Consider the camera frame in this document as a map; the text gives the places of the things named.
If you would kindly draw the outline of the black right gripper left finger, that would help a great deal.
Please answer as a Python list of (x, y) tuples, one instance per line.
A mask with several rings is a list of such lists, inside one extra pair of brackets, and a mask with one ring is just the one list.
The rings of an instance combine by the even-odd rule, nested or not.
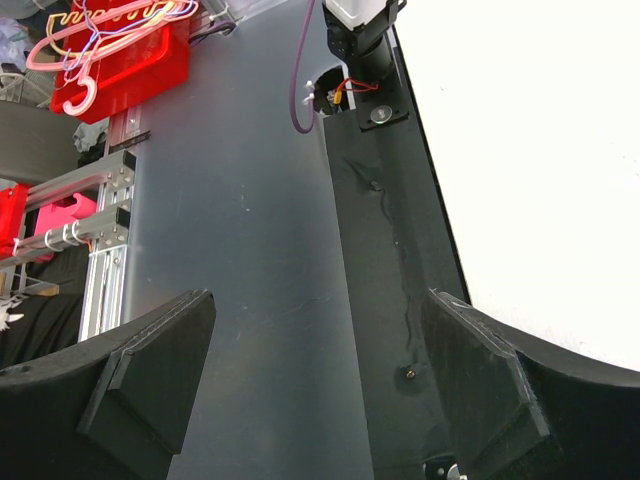
[(1, 371), (4, 479), (164, 479), (180, 454), (216, 306), (190, 290)]

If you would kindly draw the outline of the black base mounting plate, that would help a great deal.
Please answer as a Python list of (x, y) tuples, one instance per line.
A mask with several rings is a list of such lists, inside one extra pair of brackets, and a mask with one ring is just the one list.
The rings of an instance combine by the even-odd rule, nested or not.
[(467, 288), (407, 67), (407, 116), (363, 130), (356, 110), (324, 122), (374, 475), (444, 477), (452, 459), (421, 328), (439, 288)]

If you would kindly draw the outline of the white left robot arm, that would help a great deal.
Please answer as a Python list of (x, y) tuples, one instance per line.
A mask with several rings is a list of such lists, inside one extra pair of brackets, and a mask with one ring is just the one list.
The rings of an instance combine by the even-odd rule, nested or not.
[(407, 117), (408, 106), (388, 35), (402, 1), (325, 1), (324, 19), (331, 53), (344, 63), (346, 78), (333, 103), (354, 96), (361, 130), (368, 131)]

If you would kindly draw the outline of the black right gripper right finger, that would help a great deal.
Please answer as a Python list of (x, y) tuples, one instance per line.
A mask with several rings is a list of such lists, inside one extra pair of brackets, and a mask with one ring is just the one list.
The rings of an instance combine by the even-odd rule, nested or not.
[(429, 361), (469, 479), (636, 479), (639, 374), (507, 326), (436, 289)]

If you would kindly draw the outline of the aluminium frame rail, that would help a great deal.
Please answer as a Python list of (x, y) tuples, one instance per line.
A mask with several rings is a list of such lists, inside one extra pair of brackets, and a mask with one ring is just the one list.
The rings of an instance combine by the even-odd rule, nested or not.
[[(1, 193), (1, 307), (30, 295), (56, 295), (58, 285), (30, 277), (26, 266), (72, 247), (88, 250), (81, 341), (121, 323), (131, 210), (136, 180), (136, 146), (148, 140), (141, 110), (110, 118), (105, 154), (99, 160), (39, 185), (16, 185)], [(27, 236), (25, 218), (65, 199), (95, 194), (96, 208), (55, 228)]]

